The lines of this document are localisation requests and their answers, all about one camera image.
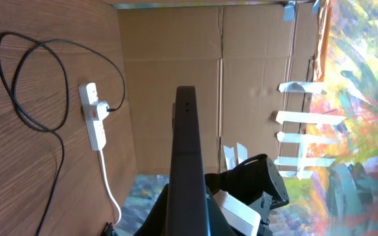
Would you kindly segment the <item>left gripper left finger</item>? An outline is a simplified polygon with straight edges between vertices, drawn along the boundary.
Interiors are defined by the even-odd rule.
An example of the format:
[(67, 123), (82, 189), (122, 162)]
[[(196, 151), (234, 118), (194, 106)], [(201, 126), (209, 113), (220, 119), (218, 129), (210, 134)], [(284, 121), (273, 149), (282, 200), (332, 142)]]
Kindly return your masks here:
[(167, 198), (169, 184), (162, 189), (157, 201), (153, 205), (144, 223), (134, 236), (163, 236), (165, 235), (165, 220), (167, 216)]

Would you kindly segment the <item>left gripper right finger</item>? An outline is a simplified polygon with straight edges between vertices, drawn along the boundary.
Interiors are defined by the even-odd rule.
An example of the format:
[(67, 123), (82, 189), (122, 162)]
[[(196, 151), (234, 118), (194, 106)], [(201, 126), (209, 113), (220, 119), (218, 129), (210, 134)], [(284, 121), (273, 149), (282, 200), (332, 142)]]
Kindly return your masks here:
[(236, 236), (232, 227), (226, 221), (221, 209), (216, 203), (210, 189), (206, 187), (206, 201), (210, 236)]

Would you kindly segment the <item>Samsung Galaxy smartphone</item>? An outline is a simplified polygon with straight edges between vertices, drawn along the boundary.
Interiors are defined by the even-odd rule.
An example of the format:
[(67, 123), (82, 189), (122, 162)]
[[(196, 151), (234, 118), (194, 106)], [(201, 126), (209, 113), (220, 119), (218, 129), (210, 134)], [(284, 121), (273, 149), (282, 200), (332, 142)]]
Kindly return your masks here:
[(179, 86), (176, 91), (165, 225), (167, 235), (210, 234), (196, 89), (193, 86)]

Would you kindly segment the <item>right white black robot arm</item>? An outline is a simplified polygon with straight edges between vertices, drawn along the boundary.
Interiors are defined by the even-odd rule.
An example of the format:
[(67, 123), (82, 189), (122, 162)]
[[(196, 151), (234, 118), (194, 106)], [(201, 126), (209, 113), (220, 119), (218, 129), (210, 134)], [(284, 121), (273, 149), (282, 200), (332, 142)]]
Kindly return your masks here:
[(212, 193), (226, 191), (258, 212), (261, 216), (258, 235), (273, 235), (269, 227), (270, 211), (289, 203), (284, 179), (266, 154), (250, 157), (220, 174), (206, 174), (205, 183)]

